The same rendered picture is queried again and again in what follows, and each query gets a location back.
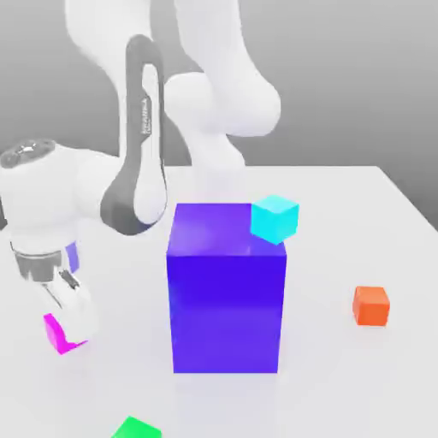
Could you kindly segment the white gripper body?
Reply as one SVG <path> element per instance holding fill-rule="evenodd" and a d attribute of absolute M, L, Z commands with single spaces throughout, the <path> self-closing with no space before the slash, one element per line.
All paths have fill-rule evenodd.
<path fill-rule="evenodd" d="M 53 280 L 42 284 L 54 302 L 53 315 L 66 341 L 81 343 L 98 331 L 98 313 L 86 285 L 70 271 L 55 271 Z"/>

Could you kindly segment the small magenta cube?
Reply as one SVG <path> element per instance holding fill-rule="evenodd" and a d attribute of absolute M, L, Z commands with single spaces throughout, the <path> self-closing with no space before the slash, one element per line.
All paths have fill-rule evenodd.
<path fill-rule="evenodd" d="M 49 342 L 60 355 L 63 355 L 79 346 L 82 346 L 83 344 L 86 344 L 86 340 L 80 343 L 68 341 L 62 329 L 62 326 L 50 313 L 44 315 L 44 327 Z"/>

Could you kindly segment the small green cube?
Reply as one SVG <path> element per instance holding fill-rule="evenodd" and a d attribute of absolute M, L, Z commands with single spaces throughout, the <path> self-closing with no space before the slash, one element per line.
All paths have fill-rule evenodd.
<path fill-rule="evenodd" d="M 129 416 L 111 438 L 163 438 L 163 434 L 160 429 Z"/>

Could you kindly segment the small cyan cube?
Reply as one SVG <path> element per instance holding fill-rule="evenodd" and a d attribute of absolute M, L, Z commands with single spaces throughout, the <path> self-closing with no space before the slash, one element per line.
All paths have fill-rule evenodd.
<path fill-rule="evenodd" d="M 279 245 L 296 234 L 299 204 L 277 195 L 269 195 L 251 204 L 251 233 Z"/>

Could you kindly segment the small orange cube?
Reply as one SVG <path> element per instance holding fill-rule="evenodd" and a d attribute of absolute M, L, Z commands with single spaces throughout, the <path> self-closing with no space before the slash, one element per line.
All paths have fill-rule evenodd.
<path fill-rule="evenodd" d="M 389 311 L 390 301 L 383 287 L 356 287 L 352 312 L 357 325 L 385 327 Z"/>

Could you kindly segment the large blue box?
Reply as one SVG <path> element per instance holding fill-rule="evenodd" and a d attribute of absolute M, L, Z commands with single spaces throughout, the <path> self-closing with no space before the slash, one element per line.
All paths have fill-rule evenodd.
<path fill-rule="evenodd" d="M 176 373 L 277 372 L 287 252 L 249 204 L 177 204 L 166 263 Z"/>

